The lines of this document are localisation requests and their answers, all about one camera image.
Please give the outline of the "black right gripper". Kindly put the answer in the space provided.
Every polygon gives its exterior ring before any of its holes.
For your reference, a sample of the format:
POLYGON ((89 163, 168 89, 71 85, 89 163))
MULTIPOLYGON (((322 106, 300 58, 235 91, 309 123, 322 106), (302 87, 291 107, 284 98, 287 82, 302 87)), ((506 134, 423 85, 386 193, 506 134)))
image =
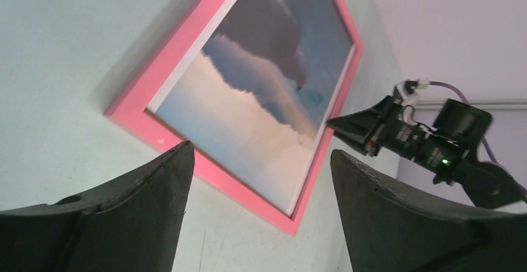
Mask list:
POLYGON ((386 148, 433 172, 445 183, 464 183, 477 164, 476 149, 492 123, 490 113, 448 99, 432 126, 402 120, 405 106, 385 96, 379 103, 326 121, 333 136, 361 155, 386 148))

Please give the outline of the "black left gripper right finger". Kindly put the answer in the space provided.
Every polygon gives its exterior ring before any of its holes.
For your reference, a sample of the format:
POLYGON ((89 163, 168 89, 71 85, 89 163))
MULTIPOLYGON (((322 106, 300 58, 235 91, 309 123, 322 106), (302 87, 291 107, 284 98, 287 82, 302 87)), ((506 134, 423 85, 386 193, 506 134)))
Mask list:
POLYGON ((467 206, 331 153, 354 271, 525 271, 526 216, 467 206))

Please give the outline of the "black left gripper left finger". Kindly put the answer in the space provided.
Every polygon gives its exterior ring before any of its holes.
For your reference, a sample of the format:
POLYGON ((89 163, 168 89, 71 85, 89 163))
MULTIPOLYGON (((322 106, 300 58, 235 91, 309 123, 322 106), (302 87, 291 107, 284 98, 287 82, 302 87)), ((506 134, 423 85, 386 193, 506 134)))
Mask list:
POLYGON ((1 212, 2 271, 171 271, 195 167, 185 141, 97 187, 1 212))

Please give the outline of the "seascape photo print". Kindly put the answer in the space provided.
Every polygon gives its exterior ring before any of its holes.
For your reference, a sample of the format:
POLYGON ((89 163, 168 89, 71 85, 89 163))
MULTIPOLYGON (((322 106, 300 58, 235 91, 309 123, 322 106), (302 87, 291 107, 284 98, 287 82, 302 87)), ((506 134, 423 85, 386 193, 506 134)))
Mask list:
POLYGON ((146 110, 290 215, 354 48, 333 0, 226 0, 146 110))

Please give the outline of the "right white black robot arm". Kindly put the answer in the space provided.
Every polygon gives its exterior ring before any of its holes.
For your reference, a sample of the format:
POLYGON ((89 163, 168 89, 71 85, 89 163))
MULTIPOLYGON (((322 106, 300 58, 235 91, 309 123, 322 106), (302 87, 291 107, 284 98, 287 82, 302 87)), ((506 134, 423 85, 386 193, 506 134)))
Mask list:
POLYGON ((435 174, 435 184, 460 184, 472 203, 497 209, 526 200, 526 189, 501 166, 479 161, 477 149, 492 123, 490 113, 447 99, 432 127, 403 120, 406 106, 393 96, 354 114, 327 120, 334 136, 362 155, 382 148, 435 174))

